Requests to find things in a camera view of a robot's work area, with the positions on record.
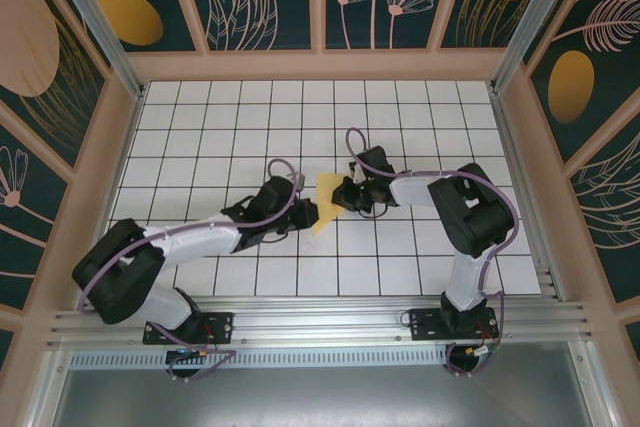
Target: metal plate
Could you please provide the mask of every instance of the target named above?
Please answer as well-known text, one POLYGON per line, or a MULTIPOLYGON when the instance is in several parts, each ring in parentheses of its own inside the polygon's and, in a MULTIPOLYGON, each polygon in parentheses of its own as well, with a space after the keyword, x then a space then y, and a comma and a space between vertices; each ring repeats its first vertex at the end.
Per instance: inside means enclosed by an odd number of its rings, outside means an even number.
MULTIPOLYGON (((231 312, 206 312, 202 314, 203 326, 190 339, 181 339, 193 345, 223 345, 231 343, 233 314, 231 312)), ((175 345, 147 322, 142 336, 144 345, 175 345)))
MULTIPOLYGON (((482 339, 480 329, 470 329, 458 332, 455 335, 449 332, 449 328, 440 316, 440 309, 412 309, 407 312, 413 340, 473 340, 482 339)), ((498 337, 498 325, 496 313, 491 307, 486 307, 479 314, 480 322, 486 331, 494 338, 498 337)))

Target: white tile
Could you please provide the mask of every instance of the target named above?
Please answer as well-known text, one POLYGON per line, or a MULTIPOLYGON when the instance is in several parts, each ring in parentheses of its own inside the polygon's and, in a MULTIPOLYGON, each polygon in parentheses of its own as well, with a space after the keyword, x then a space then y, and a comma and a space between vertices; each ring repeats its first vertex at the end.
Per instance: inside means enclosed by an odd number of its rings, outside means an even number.
POLYGON ((204 123, 206 105, 176 105, 173 113, 172 129, 201 129, 204 123))
POLYGON ((201 157, 230 157, 231 151, 233 150, 234 136, 235 133, 233 130, 203 131, 198 155, 201 157))
POLYGON ((254 295, 255 258, 220 257, 214 295, 254 295))
POLYGON ((370 129, 398 129, 400 117, 397 104, 367 104, 370 129))
POLYGON ((165 157, 195 157, 200 145, 200 130, 172 130, 169 132, 165 157))
POLYGON ((233 158, 231 160, 230 187, 260 187, 264 176, 264 157, 233 158))
POLYGON ((226 158, 199 158, 196 163, 194 187, 226 187, 230 160, 226 158))
POLYGON ((304 104, 302 127, 305 129, 333 129, 333 104, 304 104))
POLYGON ((516 197, 516 191, 513 187, 500 187, 500 190, 505 193, 505 195, 509 198, 513 206, 516 208, 516 212, 518 213, 518 218, 522 217, 520 213, 520 205, 518 205, 518 199, 516 197))
POLYGON ((317 235, 313 235, 313 229, 299 231, 301 256, 335 256, 336 247, 336 222, 327 225, 317 235))
POLYGON ((151 219, 183 221, 187 218, 187 204, 191 189, 156 189, 151 207, 151 219))
POLYGON ((419 220, 413 224, 418 255, 453 255, 455 249, 439 220, 419 220))
POLYGON ((407 157, 407 169, 435 173, 440 170, 440 159, 438 157, 407 157))
POLYGON ((302 131, 270 130, 267 155, 270 157, 299 156, 302 131))
POLYGON ((463 104, 464 118, 469 129, 495 129, 496 118, 489 104, 463 104))
POLYGON ((338 265, 340 295, 380 295, 378 261, 375 257, 340 258, 338 265))
POLYGON ((531 257, 500 256, 498 265, 506 295, 540 295, 542 293, 531 257))
POLYGON ((333 103, 333 81, 306 80, 302 99, 308 104, 333 103))
POLYGON ((473 155, 498 155, 504 157, 500 135, 497 130, 470 130, 473 155))
MULTIPOLYGON (((354 141, 358 141, 357 136, 353 135, 354 141)), ((388 156, 404 155, 402 147, 402 135, 400 130, 369 130, 370 147, 379 145, 384 149, 388 156)))
POLYGON ((476 163, 482 167, 494 185, 505 187, 513 184, 504 157, 476 157, 476 163))
POLYGON ((205 129, 235 129, 238 106, 231 104, 207 105, 205 129))
POLYGON ((500 252, 500 255, 529 255, 531 253, 531 248, 529 247, 529 240, 527 239, 527 233, 524 230, 524 225, 520 222, 520 229, 518 230, 518 235, 514 239, 514 241, 509 244, 503 251, 500 252))
POLYGON ((273 82, 271 102, 296 104, 302 102, 301 80, 276 80, 273 82))
POLYGON ((398 102, 407 104, 422 104, 429 102, 427 85, 423 80, 398 80, 396 81, 398 102))
POLYGON ((194 188, 189 199, 188 220, 206 219, 224 208, 225 188, 194 188))
POLYGON ((146 219, 149 217, 154 189, 120 189, 114 219, 146 219))
POLYGON ((409 156, 434 157, 438 155, 433 130, 402 129, 404 151, 409 156))
POLYGON ((210 88, 211 82, 182 82, 178 93, 178 104, 206 104, 210 88))
POLYGON ((336 153, 333 130, 303 130, 302 155, 333 157, 336 153))
POLYGON ((356 220, 339 222, 338 254, 376 255, 374 223, 356 220))
POLYGON ((239 80, 222 80, 211 83, 210 104, 237 104, 240 101, 239 80))
POLYGON ((378 263, 381 295, 420 295, 415 257, 381 257, 378 263))
POLYGON ((366 129, 367 109, 365 104, 336 104, 336 127, 366 129))
POLYGON ((291 164, 291 167, 295 169, 296 175, 300 173, 300 157, 284 157, 282 155, 278 155, 277 157, 267 157, 267 168, 265 169, 264 174, 265 182, 274 175, 286 177, 288 179, 291 178, 291 169, 289 168, 289 166, 283 164, 282 162, 279 162, 279 160, 286 160, 287 162, 289 162, 289 164, 291 164), (271 170, 269 171, 269 163, 272 160, 275 162, 271 165, 271 170))
POLYGON ((422 295, 440 295, 449 284, 453 270, 453 256, 451 257, 419 257, 420 282, 422 295))
POLYGON ((436 130, 438 152, 441 156, 471 155, 469 136, 466 130, 436 130))
POLYGON ((363 80, 336 80, 336 102, 365 102, 363 80))
POLYGON ((296 257, 298 255, 298 232, 289 232, 287 238, 273 244, 267 243, 282 237, 276 233, 268 234, 260 244, 260 257, 296 257))
POLYGON ((168 133, 166 130, 139 130, 133 141, 131 157, 162 157, 168 133))
POLYGON ((217 268, 217 257, 201 257, 180 264, 175 285, 189 295, 212 296, 217 268))
POLYGON ((256 295, 296 295, 297 270, 296 258, 261 257, 256 295))
POLYGON ((238 109, 238 129, 266 129, 269 127, 268 104, 243 104, 238 109))
POLYGON ((429 104, 400 104, 400 122, 403 129, 432 129, 429 104))
POLYGON ((298 260, 298 295, 337 295, 338 259, 302 257, 298 260))
POLYGON ((415 255, 413 222, 409 220, 376 221, 378 255, 415 255))
POLYGON ((460 104, 431 104, 436 129, 464 129, 464 116, 460 104))
POLYGON ((398 102, 396 85, 393 80, 367 80, 365 87, 368 103, 395 104, 398 102))
POLYGON ((473 162, 473 157, 440 157, 442 170, 458 170, 473 162))
POLYGON ((488 104, 489 92, 487 84, 484 82, 462 82, 458 81, 458 90, 462 102, 469 104, 488 104))
POLYGON ((173 281, 176 277, 177 267, 174 265, 173 267, 169 267, 168 269, 164 269, 158 274, 156 277, 156 281, 153 283, 154 286, 164 287, 165 289, 173 289, 173 281))
POLYGON ((427 81, 429 102, 432 104, 459 104, 458 89, 456 83, 449 80, 427 81))
POLYGON ((162 159, 129 159, 123 187, 155 187, 162 159))
POLYGON ((240 91, 241 104, 268 104, 271 102, 270 80, 245 80, 240 91))
POLYGON ((174 157, 163 159, 158 187, 188 187, 193 182, 195 158, 174 157))
POLYGON ((151 82, 146 104, 175 104, 180 82, 151 82))
POLYGON ((138 129, 168 129, 171 126, 174 105, 145 105, 138 129))
POLYGON ((301 104, 271 104, 271 129, 300 129, 302 127, 301 104))
POLYGON ((236 130, 233 142, 234 157, 264 157, 266 153, 266 130, 236 130))
POLYGON ((305 185, 315 187, 320 172, 334 173, 336 171, 335 159, 333 157, 303 157, 301 171, 306 178, 305 185))

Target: grid floor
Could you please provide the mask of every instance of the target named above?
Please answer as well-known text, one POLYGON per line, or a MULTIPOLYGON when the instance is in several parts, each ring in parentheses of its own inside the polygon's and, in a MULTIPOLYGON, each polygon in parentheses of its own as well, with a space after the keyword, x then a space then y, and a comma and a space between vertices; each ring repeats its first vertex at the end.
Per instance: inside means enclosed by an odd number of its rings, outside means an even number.
MULTIPOLYGON (((348 173, 352 126, 384 147, 396 171, 476 161, 516 202, 482 82, 154 82, 111 221, 167 226, 214 215, 256 194, 275 157, 301 169, 302 196, 315 200, 318 172, 348 173)), ((452 259, 434 208, 399 207, 375 220, 345 212, 317 236, 308 229, 198 259, 161 282, 192 295, 439 295, 452 259)), ((524 229, 497 263, 488 292, 540 294, 524 229)))

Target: enclosure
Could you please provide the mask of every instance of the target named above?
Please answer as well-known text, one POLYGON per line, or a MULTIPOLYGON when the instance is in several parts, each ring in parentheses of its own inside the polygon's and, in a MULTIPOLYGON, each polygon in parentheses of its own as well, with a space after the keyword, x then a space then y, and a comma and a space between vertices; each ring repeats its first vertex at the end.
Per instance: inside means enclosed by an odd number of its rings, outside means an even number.
POLYGON ((0 0, 2 425, 638 425, 639 5, 0 0), (118 220, 211 217, 274 158, 320 203, 351 127, 396 172, 475 162, 515 205, 484 372, 450 375, 449 342, 403 322, 454 258, 420 205, 163 271, 233 314, 236 356, 200 382, 171 382, 143 321, 75 310, 118 220))

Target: yellow cloth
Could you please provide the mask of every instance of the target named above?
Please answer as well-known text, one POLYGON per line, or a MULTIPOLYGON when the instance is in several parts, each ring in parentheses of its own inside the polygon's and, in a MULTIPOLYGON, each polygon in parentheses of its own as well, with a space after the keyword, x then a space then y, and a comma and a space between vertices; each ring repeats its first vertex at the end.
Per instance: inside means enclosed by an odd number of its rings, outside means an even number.
POLYGON ((331 203, 331 196, 336 187, 342 184, 344 174, 328 174, 319 172, 316 177, 316 204, 318 205, 318 221, 313 224, 313 234, 318 234, 329 223, 342 213, 344 207, 331 203))

